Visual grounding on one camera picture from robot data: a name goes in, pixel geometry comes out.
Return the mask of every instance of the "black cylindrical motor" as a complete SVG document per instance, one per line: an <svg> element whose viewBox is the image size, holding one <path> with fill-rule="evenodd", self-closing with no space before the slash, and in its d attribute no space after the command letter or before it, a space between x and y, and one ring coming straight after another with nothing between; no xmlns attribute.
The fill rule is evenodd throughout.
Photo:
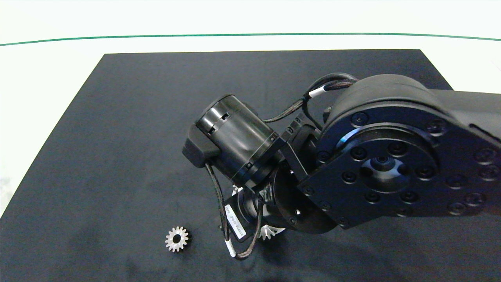
<svg viewBox="0 0 501 282"><path fill-rule="evenodd" d="M278 134L233 95L216 100L195 124L221 151L214 166L239 186L255 186L278 161L265 156Z"/></svg>

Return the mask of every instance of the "black mat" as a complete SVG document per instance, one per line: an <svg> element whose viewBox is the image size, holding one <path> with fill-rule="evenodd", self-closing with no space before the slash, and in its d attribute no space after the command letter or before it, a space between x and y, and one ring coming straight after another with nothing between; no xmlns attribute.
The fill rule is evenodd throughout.
<svg viewBox="0 0 501 282"><path fill-rule="evenodd" d="M210 179L181 154L188 126L224 93L271 117L333 71L450 89L418 50L105 55L0 220L1 281L499 279L500 224L490 215L287 231L246 261L229 257ZM313 113L329 101L312 101ZM174 254L164 240L177 225L193 238Z"/></svg>

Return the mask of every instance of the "white cable label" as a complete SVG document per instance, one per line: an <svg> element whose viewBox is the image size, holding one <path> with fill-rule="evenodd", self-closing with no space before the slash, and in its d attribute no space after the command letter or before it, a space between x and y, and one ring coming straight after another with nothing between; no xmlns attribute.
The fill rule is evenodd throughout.
<svg viewBox="0 0 501 282"><path fill-rule="evenodd" d="M226 211L226 218L228 219L229 224L233 228L235 235L237 236L238 239L242 239L247 233L245 232L245 229L243 228L242 224L236 217L235 212L233 211L230 205L224 206L224 210Z"/></svg>

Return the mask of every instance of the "metal gear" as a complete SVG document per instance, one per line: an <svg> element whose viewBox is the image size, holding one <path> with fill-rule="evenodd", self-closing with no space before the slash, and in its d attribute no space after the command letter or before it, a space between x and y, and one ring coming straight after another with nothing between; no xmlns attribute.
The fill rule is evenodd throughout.
<svg viewBox="0 0 501 282"><path fill-rule="evenodd" d="M261 227L261 232L259 233L259 237L263 238L264 241L266 240L266 238L271 239L272 236L275 236L284 230L285 228L273 227L266 224Z"/></svg>
<svg viewBox="0 0 501 282"><path fill-rule="evenodd" d="M172 252L179 252L181 249L184 249L185 245L188 245L188 232L186 229L183 229L182 226L173 228L172 231L169 231L169 235L167 235L166 238L167 240L165 242L167 244L165 247L169 248L169 251Z"/></svg>

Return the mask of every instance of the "silver gear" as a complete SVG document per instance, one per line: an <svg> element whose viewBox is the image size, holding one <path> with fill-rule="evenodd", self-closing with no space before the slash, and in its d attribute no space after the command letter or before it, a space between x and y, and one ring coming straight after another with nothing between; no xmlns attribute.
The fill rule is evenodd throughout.
<svg viewBox="0 0 501 282"><path fill-rule="evenodd" d="M269 226L269 225L265 224L261 227L261 232L259 233L258 237L263 238L263 241L264 241L264 240L266 240L266 238L271 239L272 236L275 236L284 230L285 230L285 228L278 228L278 227Z"/></svg>
<svg viewBox="0 0 501 282"><path fill-rule="evenodd" d="M177 243L174 243L174 236L179 235L181 236L180 240ZM173 228L172 231L169 231L169 235L166 236L167 240L165 241L167 244L165 245L166 248L169 248L169 251L172 252L179 252L181 249L184 249L185 245L188 245L188 232L186 229L183 229L183 227L177 226L176 228Z"/></svg>

